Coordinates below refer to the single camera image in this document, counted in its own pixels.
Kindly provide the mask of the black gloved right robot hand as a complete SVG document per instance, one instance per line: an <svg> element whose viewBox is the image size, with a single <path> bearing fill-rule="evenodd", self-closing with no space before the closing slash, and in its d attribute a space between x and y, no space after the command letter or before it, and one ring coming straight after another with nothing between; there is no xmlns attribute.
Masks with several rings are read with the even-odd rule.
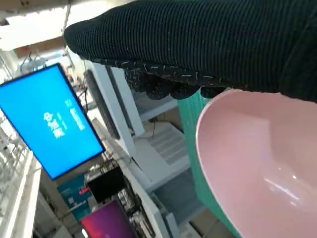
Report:
<svg viewBox="0 0 317 238"><path fill-rule="evenodd" d="M152 100L226 88L317 100L314 0L136 0L68 26L82 59Z"/></svg>

